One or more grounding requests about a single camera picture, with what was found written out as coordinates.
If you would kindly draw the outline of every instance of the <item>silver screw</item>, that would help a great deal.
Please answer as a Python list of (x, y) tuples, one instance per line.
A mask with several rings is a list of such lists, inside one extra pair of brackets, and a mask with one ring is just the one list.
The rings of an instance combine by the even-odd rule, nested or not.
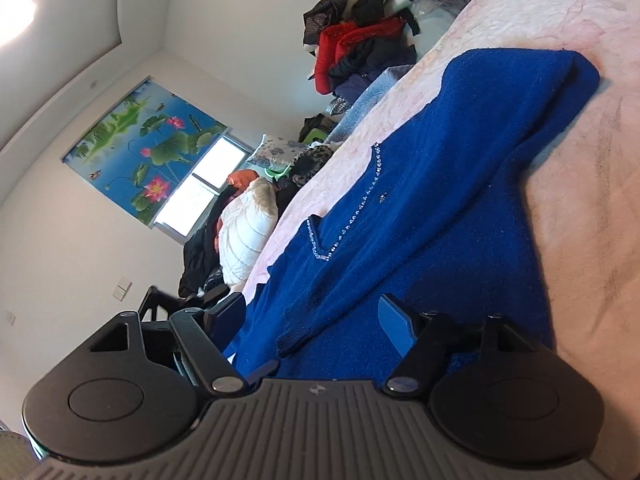
[(218, 377), (211, 383), (211, 387), (219, 394), (234, 394), (244, 387), (241, 379), (232, 376)]
[(420, 388), (420, 383), (413, 377), (393, 377), (386, 382), (386, 387), (398, 394), (410, 394)]

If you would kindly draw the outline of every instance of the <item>crosshair logo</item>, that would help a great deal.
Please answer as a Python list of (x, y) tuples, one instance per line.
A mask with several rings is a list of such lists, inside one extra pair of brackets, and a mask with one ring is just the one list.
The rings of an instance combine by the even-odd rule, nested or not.
[(312, 386), (311, 388), (309, 388), (309, 391), (317, 397), (321, 394), (324, 394), (326, 388), (322, 386), (322, 384), (316, 384), (316, 386)]

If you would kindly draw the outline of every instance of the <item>bed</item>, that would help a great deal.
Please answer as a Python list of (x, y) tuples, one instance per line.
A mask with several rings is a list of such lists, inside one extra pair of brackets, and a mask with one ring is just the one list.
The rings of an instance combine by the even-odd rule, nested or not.
[(459, 54), (483, 47), (571, 49), (602, 82), (541, 153), (524, 185), (558, 353), (606, 403), (593, 459), (617, 479), (640, 470), (640, 0), (472, 0), (449, 31), (360, 123), (280, 219), (244, 288), (257, 283), (299, 225), (324, 216), (382, 141), (429, 103)]

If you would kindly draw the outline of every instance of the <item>window frame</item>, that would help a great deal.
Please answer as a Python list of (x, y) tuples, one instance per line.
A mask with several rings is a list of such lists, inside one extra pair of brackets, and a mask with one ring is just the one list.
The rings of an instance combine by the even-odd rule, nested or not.
[[(222, 132), (222, 133), (220, 133), (220, 134), (218, 134), (216, 136), (215, 141), (212, 142), (211, 145), (207, 148), (207, 151), (204, 153), (204, 155), (202, 155), (202, 158), (196, 164), (193, 165), (193, 167), (190, 169), (189, 173), (184, 176), (184, 179), (182, 179), (180, 181), (180, 184), (178, 184), (178, 186), (175, 187), (175, 189), (172, 191), (171, 195), (169, 195), (169, 198), (162, 205), (160, 210), (156, 213), (156, 216), (154, 217), (154, 219), (152, 220), (152, 222), (150, 224), (151, 228), (157, 228), (158, 230), (162, 231), (164, 234), (166, 234), (167, 236), (171, 237), (173, 240), (175, 240), (179, 244), (184, 245), (186, 243), (186, 241), (189, 238), (191, 238), (191, 236), (193, 236), (193, 234), (204, 224), (204, 222), (206, 221), (207, 217), (209, 216), (209, 213), (211, 212), (211, 209), (213, 208), (213, 205), (218, 200), (218, 197), (220, 196), (220, 193), (222, 193), (225, 190), (227, 184), (225, 182), (225, 184), (223, 184), (222, 187), (218, 188), (218, 187), (214, 186), (213, 184), (209, 183), (204, 178), (202, 178), (199, 175), (193, 173), (193, 170), (195, 170), (197, 165), (199, 163), (201, 163), (201, 161), (204, 160), (204, 158), (207, 156), (207, 153), (209, 153), (209, 150), (212, 150), (213, 147), (221, 139), (227, 140), (228, 142), (230, 142), (231, 144), (234, 144), (237, 148), (239, 148), (240, 150), (242, 150), (244, 152), (244, 156), (242, 157), (240, 163), (236, 166), (236, 168), (233, 171), (240, 170), (243, 166), (245, 166), (247, 159), (255, 151), (251, 146), (249, 146), (248, 144), (242, 142), (242, 140), (238, 139), (237, 137), (231, 135), (230, 132), (231, 132), (231, 128), (227, 128), (224, 132)], [(171, 200), (171, 197), (174, 195), (175, 191), (190, 176), (193, 176), (194, 178), (199, 180), (201, 183), (203, 183), (205, 186), (209, 187), (209, 189), (212, 190), (212, 192), (214, 193), (214, 195), (216, 197), (214, 199), (212, 199), (211, 202), (209, 202), (209, 205), (207, 205), (207, 207), (204, 209), (202, 214), (195, 221), (195, 223), (193, 224), (193, 226), (191, 227), (191, 230), (187, 233), (187, 235), (183, 236), (178, 231), (176, 231), (174, 228), (172, 228), (169, 224), (165, 224), (164, 222), (157, 221), (157, 218), (158, 218), (158, 215), (160, 214), (160, 212), (164, 209), (164, 206), (169, 203), (169, 200)]]

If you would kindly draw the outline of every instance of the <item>rhinestone decoration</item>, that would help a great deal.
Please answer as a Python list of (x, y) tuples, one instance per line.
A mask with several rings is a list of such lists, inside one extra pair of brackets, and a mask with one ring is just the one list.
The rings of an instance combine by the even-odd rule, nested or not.
[[(376, 155), (376, 173), (373, 177), (371, 186), (369, 186), (369, 189), (367, 189), (367, 192), (362, 197), (362, 201), (360, 202), (358, 209), (351, 216), (351, 218), (349, 218), (349, 223), (345, 225), (345, 227), (340, 232), (340, 236), (338, 236), (338, 241), (335, 244), (333, 244), (333, 246), (331, 247), (331, 249), (329, 249), (329, 252), (327, 254), (321, 254), (318, 252), (318, 244), (316, 243), (316, 237), (314, 236), (314, 231), (311, 227), (311, 219), (309, 218), (306, 219), (306, 228), (309, 231), (309, 240), (311, 241), (311, 250), (313, 251), (313, 254), (316, 260), (324, 260), (328, 262), (331, 259), (331, 256), (335, 254), (335, 250), (338, 248), (340, 241), (342, 241), (342, 238), (344, 237), (344, 235), (347, 234), (347, 231), (349, 231), (349, 227), (351, 227), (351, 225), (356, 221), (356, 218), (358, 218), (360, 211), (362, 211), (365, 204), (367, 203), (367, 200), (369, 199), (369, 195), (371, 191), (377, 184), (378, 178), (380, 177), (380, 173), (382, 172), (382, 159), (380, 158), (380, 145), (377, 142), (373, 145), (373, 151)], [(380, 195), (380, 202), (382, 202), (385, 199), (385, 197), (386, 197), (386, 193), (383, 193), (382, 195)]]

